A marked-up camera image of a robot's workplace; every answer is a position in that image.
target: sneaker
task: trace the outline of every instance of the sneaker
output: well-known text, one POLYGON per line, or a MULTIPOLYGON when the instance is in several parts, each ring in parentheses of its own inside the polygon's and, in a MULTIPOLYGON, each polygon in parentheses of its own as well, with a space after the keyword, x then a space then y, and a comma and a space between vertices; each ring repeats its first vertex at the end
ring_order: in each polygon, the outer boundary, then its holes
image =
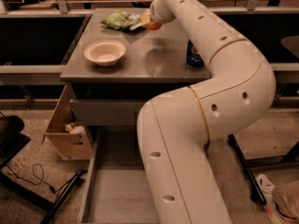
POLYGON ((296 218, 284 217, 278 211, 277 204, 273 200, 272 190, 275 185, 269 180, 266 175, 257 175, 255 177, 265 199, 267 200, 267 205, 263 208, 273 224, 294 224, 297 223, 296 218))

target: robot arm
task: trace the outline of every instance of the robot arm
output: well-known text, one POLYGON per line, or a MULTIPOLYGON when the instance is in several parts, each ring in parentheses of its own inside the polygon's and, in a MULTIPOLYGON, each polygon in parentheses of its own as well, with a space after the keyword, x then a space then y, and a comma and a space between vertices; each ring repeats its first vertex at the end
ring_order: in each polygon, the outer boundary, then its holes
POLYGON ((153 21, 178 19, 211 79, 148 101, 137 136, 163 224, 232 223, 203 145, 242 130, 272 104, 274 72, 242 34, 197 0, 154 0, 153 21))

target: open drawer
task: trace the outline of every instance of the open drawer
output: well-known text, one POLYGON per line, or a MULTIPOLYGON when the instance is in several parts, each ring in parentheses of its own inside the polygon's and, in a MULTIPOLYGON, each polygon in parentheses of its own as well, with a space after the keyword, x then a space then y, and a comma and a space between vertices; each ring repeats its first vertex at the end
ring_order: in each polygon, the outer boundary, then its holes
POLYGON ((65 130, 65 124, 76 121, 69 101, 70 94, 64 88, 45 135, 64 160, 88 160, 92 155, 92 147, 87 134, 68 133, 65 130))
POLYGON ((78 223, 160 223, 137 147, 135 127, 100 128, 78 223))

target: bowl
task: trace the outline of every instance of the bowl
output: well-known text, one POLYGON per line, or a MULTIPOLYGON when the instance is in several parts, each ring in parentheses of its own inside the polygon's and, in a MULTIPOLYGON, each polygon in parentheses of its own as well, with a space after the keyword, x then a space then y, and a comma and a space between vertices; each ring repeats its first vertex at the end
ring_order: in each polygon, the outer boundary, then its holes
POLYGON ((87 60, 100 66, 111 66, 116 64, 124 55, 126 47, 122 42, 115 40, 96 41, 84 50, 87 60))

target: brown box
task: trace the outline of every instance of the brown box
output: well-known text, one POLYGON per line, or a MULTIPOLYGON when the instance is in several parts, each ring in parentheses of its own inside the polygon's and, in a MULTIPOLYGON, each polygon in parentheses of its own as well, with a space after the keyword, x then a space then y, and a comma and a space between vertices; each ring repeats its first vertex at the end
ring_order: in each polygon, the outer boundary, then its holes
POLYGON ((92 146, 87 134, 68 133, 65 130, 65 124, 76 121, 69 105, 70 98, 69 92, 64 88, 45 135, 64 160, 88 160, 92 155, 92 146))

